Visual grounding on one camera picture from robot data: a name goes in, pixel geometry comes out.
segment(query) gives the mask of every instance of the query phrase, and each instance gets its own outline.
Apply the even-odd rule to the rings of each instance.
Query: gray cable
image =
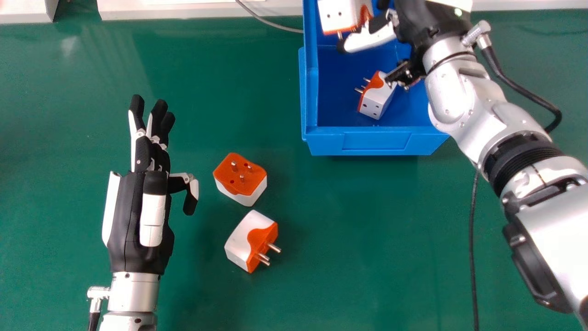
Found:
[[[304,31],[300,30],[300,29],[294,29],[294,28],[289,28],[289,27],[284,27],[283,25],[279,25],[279,24],[275,24],[274,22],[270,22],[265,18],[262,18],[261,16],[259,16],[258,14],[256,14],[254,11],[252,11],[251,9],[249,9],[241,0],[235,0],[236,3],[239,4],[239,6],[243,7],[243,9],[245,9],[246,12],[248,12],[251,16],[253,16],[254,18],[256,18],[259,22],[267,24],[271,27],[280,29],[280,30],[284,30],[284,31],[288,31],[288,32],[294,32],[297,34],[302,34],[304,33]]]

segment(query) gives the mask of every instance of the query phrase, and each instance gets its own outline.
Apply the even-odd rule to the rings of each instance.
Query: green table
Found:
[[[474,16],[493,23],[505,71],[561,106],[553,138],[587,161],[587,12]],[[159,330],[472,328],[473,169],[454,142],[431,157],[311,157],[299,127],[302,37],[252,18],[101,22],[95,5],[76,1],[57,19],[0,27],[0,330],[82,330],[86,289],[110,284],[103,204],[108,171],[129,167],[134,93],[149,106],[168,101],[172,170],[201,184],[193,217],[183,197],[172,207]],[[267,169],[255,209],[280,227],[283,253],[252,275],[223,251],[249,210],[214,185],[231,151]],[[482,330],[579,330],[533,303],[486,183],[476,222]]]

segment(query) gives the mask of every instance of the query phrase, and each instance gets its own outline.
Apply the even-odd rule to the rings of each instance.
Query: plug pin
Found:
[[[269,261],[269,257],[267,257],[267,255],[262,254],[262,253],[258,253],[258,256],[262,259],[262,260],[266,260]]]
[[[274,250],[276,253],[281,253],[282,249],[274,244],[268,243],[268,247]]]

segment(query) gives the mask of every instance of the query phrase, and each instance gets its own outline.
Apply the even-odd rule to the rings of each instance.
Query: blue plastic bin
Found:
[[[312,155],[431,155],[448,138],[427,113],[424,82],[398,88],[384,116],[357,112],[359,93],[376,70],[391,71],[408,58],[410,46],[397,41],[355,54],[340,54],[337,36],[324,36],[317,0],[303,0],[304,47],[299,51],[302,140]]]

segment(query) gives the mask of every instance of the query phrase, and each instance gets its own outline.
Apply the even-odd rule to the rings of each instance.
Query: robotic hand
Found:
[[[379,1],[379,9],[387,9],[387,2]],[[367,22],[370,29],[341,41],[339,49],[358,51],[392,38],[412,46],[410,59],[386,81],[409,88],[425,78],[431,122],[455,139],[502,203],[509,221],[503,234],[533,298],[549,309],[575,313],[588,330],[588,170],[548,135],[561,113],[502,73],[490,25],[470,23],[472,0],[394,0],[394,5]],[[551,111],[554,122],[544,129],[509,103],[478,63],[474,46],[499,79]]]
[[[170,194],[187,191],[183,205],[192,215],[198,202],[198,181],[191,174],[170,174],[168,134],[175,122],[164,100],[155,104],[147,127],[143,98],[134,95],[128,118],[131,130],[131,170],[126,176],[111,172],[102,223],[112,284],[92,286],[89,331],[98,328],[102,300],[109,312],[101,330],[155,330],[159,280],[173,251],[169,227]]]

